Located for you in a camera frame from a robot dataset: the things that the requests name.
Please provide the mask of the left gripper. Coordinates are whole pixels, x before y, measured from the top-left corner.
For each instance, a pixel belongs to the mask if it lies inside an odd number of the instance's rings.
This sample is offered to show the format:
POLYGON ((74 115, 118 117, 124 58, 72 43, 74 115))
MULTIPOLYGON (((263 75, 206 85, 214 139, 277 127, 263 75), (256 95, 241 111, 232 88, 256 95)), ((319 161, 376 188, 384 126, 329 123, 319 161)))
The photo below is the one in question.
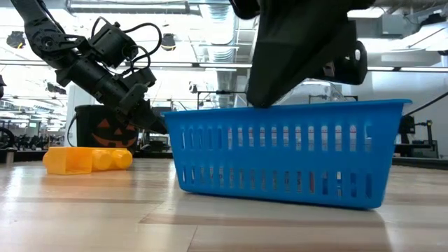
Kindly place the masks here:
POLYGON ((146 130, 167 133, 165 119, 160 113, 155 113, 144 99, 148 88, 156 81, 149 68, 137 69, 123 76, 112 74, 95 61, 82 57, 55 73, 60 85, 69 82, 77 84, 130 123, 142 123, 146 130))

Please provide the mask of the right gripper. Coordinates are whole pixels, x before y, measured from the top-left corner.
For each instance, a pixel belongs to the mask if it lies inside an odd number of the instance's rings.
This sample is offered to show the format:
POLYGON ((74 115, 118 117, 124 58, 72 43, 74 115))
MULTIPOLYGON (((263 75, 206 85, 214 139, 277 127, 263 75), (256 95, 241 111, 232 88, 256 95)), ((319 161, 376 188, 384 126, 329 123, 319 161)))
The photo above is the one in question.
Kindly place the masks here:
MULTIPOLYGON (((323 0, 324 6, 262 6, 264 0, 229 0, 238 18, 260 15, 258 40, 248 81, 247 100, 267 108, 325 64, 356 44, 356 26, 347 13, 371 7, 375 0, 323 0), (330 4, 348 6, 329 6, 330 4)), ((294 4, 318 0, 273 0, 294 4)))

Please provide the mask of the yellow building block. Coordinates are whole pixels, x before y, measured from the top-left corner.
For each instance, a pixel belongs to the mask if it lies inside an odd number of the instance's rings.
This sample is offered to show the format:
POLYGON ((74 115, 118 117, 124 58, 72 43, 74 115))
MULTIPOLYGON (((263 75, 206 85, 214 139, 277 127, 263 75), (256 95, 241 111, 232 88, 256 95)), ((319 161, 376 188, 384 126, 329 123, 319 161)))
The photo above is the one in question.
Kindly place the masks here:
POLYGON ((43 156, 47 173, 58 175, 126 170, 132 161, 126 148, 50 147, 43 156))

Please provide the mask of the blue slotted plastic basket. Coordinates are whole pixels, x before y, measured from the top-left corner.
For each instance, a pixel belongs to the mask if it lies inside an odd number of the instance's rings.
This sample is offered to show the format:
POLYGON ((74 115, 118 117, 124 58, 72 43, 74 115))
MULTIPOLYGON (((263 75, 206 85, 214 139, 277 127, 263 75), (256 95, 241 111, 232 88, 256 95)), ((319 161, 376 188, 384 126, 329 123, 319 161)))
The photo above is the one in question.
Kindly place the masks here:
POLYGON ((190 193, 374 209, 386 194, 403 99, 165 114, 190 193))

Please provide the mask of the long ceiling light strip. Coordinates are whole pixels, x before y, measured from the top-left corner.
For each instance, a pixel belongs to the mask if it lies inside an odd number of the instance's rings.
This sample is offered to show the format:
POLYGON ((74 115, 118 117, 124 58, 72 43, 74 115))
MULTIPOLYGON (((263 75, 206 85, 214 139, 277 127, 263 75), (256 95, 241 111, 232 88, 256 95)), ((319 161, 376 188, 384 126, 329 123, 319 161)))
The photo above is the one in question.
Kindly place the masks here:
MULTIPOLYGON (((12 60, 0 59, 0 65, 11 66, 46 66, 41 60, 12 60)), ((210 69, 250 69, 252 64, 238 63, 198 63, 198 62, 152 62, 156 68, 210 68, 210 69)), ((448 67, 420 67, 420 66, 368 66, 368 71, 394 71, 394 72, 416 72, 416 73, 448 73, 448 67)))

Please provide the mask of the white round column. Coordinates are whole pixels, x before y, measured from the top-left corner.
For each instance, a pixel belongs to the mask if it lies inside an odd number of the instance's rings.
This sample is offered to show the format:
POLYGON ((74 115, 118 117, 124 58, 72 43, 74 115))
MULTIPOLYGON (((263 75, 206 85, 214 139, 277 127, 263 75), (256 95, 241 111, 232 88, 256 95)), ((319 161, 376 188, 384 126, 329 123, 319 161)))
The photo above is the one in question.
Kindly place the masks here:
POLYGON ((67 107, 66 107, 66 131, 65 131, 65 141, 64 145, 69 146, 71 142, 74 146, 77 145, 76 137, 76 123, 74 122, 71 126, 70 131, 68 131, 70 122, 74 116, 75 108, 81 105, 92 105, 95 104, 95 99, 86 91, 82 90, 77 85, 70 83, 66 86, 67 91, 67 107))

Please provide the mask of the black background stand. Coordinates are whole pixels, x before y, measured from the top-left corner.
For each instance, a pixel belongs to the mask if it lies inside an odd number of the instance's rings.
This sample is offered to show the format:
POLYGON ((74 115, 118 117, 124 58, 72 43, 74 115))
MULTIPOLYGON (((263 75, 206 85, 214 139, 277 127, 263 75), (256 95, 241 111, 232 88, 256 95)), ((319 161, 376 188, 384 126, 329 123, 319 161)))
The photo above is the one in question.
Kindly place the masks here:
POLYGON ((412 115, 404 115, 400 119, 394 153, 406 158, 438 159, 438 143, 433 139, 432 126, 432 120, 415 122, 412 115), (414 138, 417 127, 426 128, 427 139, 414 138))

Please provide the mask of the round silver spiral duct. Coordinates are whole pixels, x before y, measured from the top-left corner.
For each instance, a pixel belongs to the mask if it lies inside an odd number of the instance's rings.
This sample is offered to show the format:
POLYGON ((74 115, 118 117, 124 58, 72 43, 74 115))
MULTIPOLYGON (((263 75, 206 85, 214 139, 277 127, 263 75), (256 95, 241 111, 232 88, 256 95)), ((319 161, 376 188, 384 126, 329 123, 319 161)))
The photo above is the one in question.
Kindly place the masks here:
MULTIPOLYGON (((235 29, 237 19, 230 5, 200 5, 205 25, 205 39, 210 45, 206 46, 210 63, 235 63, 236 47, 235 29)), ((218 69, 217 90, 234 91, 236 85, 236 69, 218 69)), ((219 108, 232 107, 235 96, 233 94, 218 95, 219 108)))

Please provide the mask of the black background frame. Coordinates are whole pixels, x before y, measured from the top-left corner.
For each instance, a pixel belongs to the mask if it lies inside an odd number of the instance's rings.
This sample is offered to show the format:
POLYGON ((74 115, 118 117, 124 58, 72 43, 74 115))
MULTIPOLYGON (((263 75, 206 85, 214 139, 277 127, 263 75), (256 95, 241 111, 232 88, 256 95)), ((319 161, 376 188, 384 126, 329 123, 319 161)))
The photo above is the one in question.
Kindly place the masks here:
POLYGON ((214 91, 198 91, 197 92, 197 110, 203 107, 204 102, 212 102, 211 99, 208 99, 209 95, 222 96, 222 95, 230 95, 234 97, 234 100, 237 99, 237 95, 246 95, 246 92, 240 91, 231 91, 231 90, 214 90, 214 91))

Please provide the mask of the black aluminium table frame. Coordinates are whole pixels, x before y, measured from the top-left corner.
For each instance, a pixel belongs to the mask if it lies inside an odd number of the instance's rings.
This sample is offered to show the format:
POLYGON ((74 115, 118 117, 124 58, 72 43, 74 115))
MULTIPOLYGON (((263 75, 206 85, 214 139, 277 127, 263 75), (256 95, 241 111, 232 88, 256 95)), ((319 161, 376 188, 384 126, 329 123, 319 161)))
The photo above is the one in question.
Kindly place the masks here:
MULTIPOLYGON (((19 150, 15 153, 14 161, 16 162, 31 162, 40 161, 46 154, 44 150, 19 150)), ((172 159, 173 155, 169 152, 136 152, 134 158, 150 158, 150 159, 172 159)), ((441 169, 448 170, 448 160, 433 159, 433 158, 419 158, 419 157, 393 157, 393 165, 406 167, 419 167, 426 169, 441 169)))

